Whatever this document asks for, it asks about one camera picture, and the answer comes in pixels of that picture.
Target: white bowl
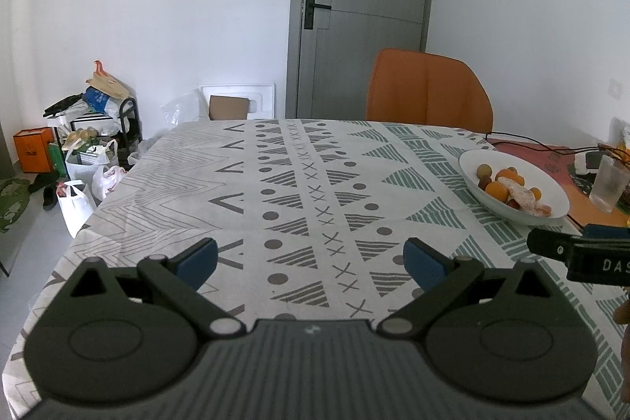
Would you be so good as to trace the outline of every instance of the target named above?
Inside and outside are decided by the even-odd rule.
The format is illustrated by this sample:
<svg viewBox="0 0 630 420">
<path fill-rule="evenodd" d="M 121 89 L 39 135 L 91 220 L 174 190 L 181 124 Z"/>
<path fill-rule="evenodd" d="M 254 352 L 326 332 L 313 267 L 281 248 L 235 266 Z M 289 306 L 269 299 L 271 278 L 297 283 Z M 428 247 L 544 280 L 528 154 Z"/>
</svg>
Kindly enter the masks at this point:
<svg viewBox="0 0 630 420">
<path fill-rule="evenodd" d="M 525 187 L 531 189 L 538 187 L 543 196 L 541 203 L 551 207 L 551 217 L 541 218 L 532 214 L 527 214 L 521 210 L 508 207 L 486 192 L 482 191 L 477 178 L 477 168 L 480 164 L 487 164 L 492 168 L 492 178 L 502 169 L 514 167 L 519 175 L 525 179 Z M 559 225 L 563 218 L 569 213 L 569 198 L 563 188 L 543 170 L 510 154 L 497 152 L 494 150 L 469 150 L 459 157 L 459 166 L 466 180 L 466 185 L 470 192 L 480 201 L 481 204 L 492 210 L 498 216 L 519 223 L 521 225 Z"/>
</svg>

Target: hand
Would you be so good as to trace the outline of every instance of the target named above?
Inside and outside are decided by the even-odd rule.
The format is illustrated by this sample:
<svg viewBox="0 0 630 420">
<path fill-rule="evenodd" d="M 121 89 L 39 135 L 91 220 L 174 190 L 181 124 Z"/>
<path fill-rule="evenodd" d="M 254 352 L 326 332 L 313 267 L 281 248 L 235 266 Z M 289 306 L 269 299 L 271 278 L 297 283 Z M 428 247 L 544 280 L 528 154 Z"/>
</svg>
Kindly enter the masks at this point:
<svg viewBox="0 0 630 420">
<path fill-rule="evenodd" d="M 630 324 L 630 300 L 626 300 L 612 314 L 617 324 Z M 621 341 L 621 370 L 624 382 L 621 385 L 621 400 L 630 402 L 630 326 L 626 326 L 623 340 Z"/>
</svg>

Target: shoe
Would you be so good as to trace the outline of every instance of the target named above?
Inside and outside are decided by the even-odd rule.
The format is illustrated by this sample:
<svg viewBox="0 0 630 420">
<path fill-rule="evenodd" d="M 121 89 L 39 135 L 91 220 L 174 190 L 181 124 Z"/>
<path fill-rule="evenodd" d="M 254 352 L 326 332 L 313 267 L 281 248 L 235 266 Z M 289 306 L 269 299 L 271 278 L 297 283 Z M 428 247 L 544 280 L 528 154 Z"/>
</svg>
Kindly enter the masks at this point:
<svg viewBox="0 0 630 420">
<path fill-rule="evenodd" d="M 59 178 L 58 171 L 51 171 L 49 173 L 39 173 L 35 177 L 35 181 L 28 186 L 29 192 L 39 191 L 42 187 L 46 187 L 46 185 L 52 185 L 57 182 Z"/>
<path fill-rule="evenodd" d="M 58 202 L 57 189 L 52 185 L 47 185 L 43 190 L 43 209 L 52 210 Z"/>
</svg>

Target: glass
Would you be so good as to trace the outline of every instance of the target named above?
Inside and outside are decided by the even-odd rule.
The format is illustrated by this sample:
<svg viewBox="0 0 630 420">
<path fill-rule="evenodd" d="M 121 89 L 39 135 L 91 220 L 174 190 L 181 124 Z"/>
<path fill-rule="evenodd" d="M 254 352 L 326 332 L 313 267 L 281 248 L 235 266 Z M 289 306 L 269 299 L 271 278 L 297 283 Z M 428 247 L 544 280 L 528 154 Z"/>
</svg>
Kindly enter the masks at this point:
<svg viewBox="0 0 630 420">
<path fill-rule="evenodd" d="M 629 182 L 630 170 L 617 159 L 604 155 L 589 196 L 591 203 L 606 213 L 611 212 Z"/>
</svg>

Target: door handle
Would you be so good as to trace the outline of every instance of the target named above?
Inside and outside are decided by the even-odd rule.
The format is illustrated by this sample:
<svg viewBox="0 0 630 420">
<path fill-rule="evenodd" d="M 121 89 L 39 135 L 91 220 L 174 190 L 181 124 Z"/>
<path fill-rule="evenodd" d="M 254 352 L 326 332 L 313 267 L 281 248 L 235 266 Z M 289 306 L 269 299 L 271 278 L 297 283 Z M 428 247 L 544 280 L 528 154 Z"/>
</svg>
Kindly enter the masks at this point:
<svg viewBox="0 0 630 420">
<path fill-rule="evenodd" d="M 315 17 L 315 9 L 331 10 L 332 6 L 328 4 L 317 4 L 315 0 L 306 0 L 306 9 L 304 10 L 304 29 L 313 28 L 313 19 Z"/>
</svg>

